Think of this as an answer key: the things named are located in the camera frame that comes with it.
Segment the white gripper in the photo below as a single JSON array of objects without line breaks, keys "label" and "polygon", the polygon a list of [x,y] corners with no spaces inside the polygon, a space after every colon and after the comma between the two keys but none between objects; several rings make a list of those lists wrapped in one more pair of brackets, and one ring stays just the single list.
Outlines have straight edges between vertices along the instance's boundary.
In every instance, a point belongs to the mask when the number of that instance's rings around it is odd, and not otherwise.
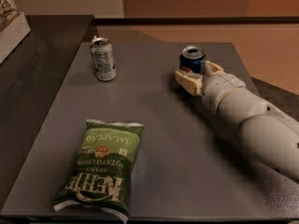
[{"label": "white gripper", "polygon": [[223,74],[221,66],[206,61],[204,76],[191,70],[177,70],[176,82],[190,95],[201,96],[202,103],[212,113],[242,110],[241,99],[246,94],[246,83],[232,74]]}]

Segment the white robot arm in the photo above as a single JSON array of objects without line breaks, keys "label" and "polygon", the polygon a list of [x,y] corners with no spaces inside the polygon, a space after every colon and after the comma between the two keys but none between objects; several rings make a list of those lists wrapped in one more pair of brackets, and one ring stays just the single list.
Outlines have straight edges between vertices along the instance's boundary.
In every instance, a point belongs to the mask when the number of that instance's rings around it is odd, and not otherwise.
[{"label": "white robot arm", "polygon": [[299,123],[247,89],[246,83],[210,61],[203,74],[187,67],[176,82],[203,106],[237,129],[243,148],[258,161],[288,178],[299,180]]}]

